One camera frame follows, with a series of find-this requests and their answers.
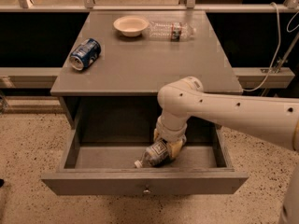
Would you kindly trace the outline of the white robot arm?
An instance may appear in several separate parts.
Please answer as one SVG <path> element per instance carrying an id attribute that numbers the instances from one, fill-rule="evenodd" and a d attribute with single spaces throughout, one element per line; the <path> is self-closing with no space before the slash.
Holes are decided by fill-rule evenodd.
<path id="1" fill-rule="evenodd" d="M 157 99 L 162 114 L 154 138 L 167 142 L 172 158 L 181 149 L 191 117 L 299 151 L 299 102 L 294 98 L 206 93 L 198 78 L 185 77 L 161 87 Z"/>

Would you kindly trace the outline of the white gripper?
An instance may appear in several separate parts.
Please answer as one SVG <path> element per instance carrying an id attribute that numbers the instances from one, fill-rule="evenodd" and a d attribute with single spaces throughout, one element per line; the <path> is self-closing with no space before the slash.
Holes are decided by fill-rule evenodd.
<path id="1" fill-rule="evenodd" d="M 157 142 L 163 139 L 167 143 L 169 158 L 175 159 L 182 147 L 186 143 L 185 133 L 187 130 L 187 124 L 177 125 L 176 127 L 170 127 L 164 123 L 162 117 L 159 117 L 156 122 L 156 127 L 153 133 L 153 142 Z"/>

